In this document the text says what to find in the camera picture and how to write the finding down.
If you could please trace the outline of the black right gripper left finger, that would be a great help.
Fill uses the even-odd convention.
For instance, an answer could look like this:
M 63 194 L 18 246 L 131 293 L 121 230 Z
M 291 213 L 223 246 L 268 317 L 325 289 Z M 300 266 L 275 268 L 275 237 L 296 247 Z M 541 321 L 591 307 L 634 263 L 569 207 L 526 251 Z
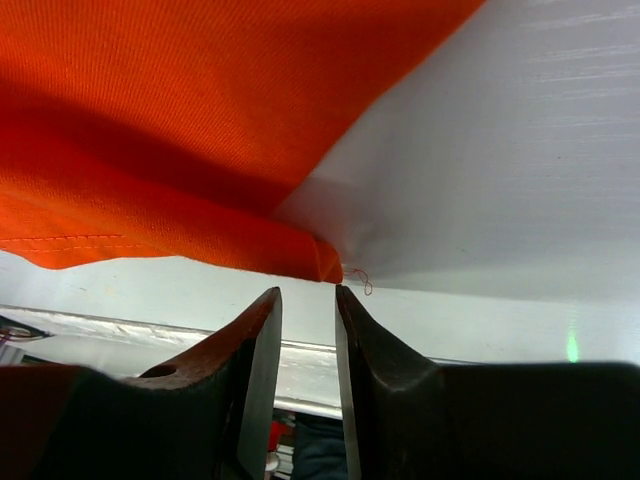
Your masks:
M 5 479 L 260 479 L 280 357 L 282 301 L 136 378 L 71 365 L 1 371 Z

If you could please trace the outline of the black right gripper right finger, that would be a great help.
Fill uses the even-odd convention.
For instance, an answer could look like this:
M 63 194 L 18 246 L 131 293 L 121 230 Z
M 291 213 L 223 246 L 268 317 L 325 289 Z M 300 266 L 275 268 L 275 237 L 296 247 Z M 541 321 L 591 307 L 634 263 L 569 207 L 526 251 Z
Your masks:
M 639 369 L 437 363 L 335 290 L 352 479 L 635 479 Z

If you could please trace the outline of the orange t shirt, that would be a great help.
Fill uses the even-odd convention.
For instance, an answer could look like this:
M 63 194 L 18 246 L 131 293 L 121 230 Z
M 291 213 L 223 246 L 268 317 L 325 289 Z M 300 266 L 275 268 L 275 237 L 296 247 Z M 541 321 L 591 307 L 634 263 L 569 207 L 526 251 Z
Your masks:
M 1 248 L 48 269 L 182 256 L 339 283 L 273 219 L 476 1 L 5 1 Z

